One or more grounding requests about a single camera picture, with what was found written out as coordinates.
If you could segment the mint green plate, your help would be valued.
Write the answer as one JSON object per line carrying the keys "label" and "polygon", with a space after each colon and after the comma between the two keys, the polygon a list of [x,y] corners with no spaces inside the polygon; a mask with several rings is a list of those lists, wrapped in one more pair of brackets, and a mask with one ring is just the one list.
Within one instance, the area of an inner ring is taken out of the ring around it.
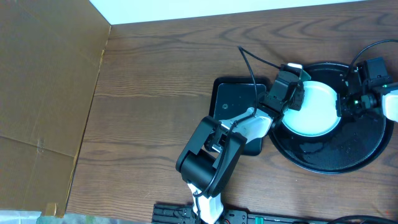
{"label": "mint green plate", "polygon": [[288,130],[300,136],[318,137],[329,133],[341,119],[336,110],[336,91],[322,82],[305,81],[303,84],[301,109],[288,109],[282,123]]}

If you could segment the brown cardboard panel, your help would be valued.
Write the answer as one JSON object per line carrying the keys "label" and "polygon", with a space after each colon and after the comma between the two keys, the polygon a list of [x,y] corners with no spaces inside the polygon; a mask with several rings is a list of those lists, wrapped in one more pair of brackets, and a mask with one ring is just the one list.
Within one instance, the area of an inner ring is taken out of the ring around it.
{"label": "brown cardboard panel", "polygon": [[1,1],[3,210],[65,213],[110,28],[89,1]]}

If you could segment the black rectangular water tray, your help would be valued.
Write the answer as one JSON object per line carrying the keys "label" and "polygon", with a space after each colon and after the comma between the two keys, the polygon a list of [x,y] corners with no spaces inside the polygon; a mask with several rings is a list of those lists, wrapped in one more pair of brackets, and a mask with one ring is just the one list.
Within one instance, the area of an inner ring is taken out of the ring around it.
{"label": "black rectangular water tray", "polygon": [[[257,94],[267,90],[270,81],[256,78]],[[209,115],[214,119],[230,119],[254,107],[254,85],[248,77],[219,77],[213,83]],[[257,156],[262,151],[262,138],[246,144],[242,155]]]}

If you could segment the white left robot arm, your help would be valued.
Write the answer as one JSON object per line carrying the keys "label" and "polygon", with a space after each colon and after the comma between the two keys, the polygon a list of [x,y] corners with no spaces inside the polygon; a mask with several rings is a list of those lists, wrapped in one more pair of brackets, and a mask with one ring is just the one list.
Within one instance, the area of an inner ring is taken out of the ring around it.
{"label": "white left robot arm", "polygon": [[271,89],[256,95],[256,104],[234,118],[204,117],[179,155],[176,170],[192,192],[196,223],[216,223],[223,213],[221,192],[228,183],[247,143],[277,127],[287,110],[300,110],[304,69],[280,69]]}

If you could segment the black round tray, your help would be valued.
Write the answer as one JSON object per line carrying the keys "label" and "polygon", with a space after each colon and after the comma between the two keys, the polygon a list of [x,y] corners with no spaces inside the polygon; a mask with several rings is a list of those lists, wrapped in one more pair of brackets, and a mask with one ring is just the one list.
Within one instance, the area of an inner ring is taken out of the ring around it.
{"label": "black round tray", "polygon": [[375,160],[387,147],[394,122],[377,110],[340,119],[329,133],[304,137],[281,124],[270,133],[277,150],[294,164],[322,174],[358,170]]}

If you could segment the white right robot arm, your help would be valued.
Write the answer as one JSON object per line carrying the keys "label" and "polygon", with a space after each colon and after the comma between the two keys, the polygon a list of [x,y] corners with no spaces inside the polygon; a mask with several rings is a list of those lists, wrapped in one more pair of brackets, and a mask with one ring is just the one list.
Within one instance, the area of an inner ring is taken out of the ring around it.
{"label": "white right robot arm", "polygon": [[371,111],[397,122],[397,82],[375,86],[370,90],[365,86],[357,93],[337,96],[338,117],[361,116]]}

